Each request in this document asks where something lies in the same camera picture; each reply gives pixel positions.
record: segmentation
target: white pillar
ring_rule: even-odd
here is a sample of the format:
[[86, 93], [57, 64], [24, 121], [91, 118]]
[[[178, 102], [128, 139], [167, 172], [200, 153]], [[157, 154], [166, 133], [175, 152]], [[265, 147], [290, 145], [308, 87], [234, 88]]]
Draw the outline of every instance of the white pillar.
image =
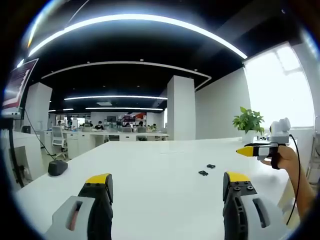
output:
[[173, 76], [167, 85], [167, 133], [169, 140], [196, 139], [195, 83]]
[[[48, 129], [48, 110], [51, 93], [52, 88], [40, 82], [31, 85], [28, 89], [25, 109], [35, 130]], [[30, 125], [26, 112], [24, 112], [23, 125]]]

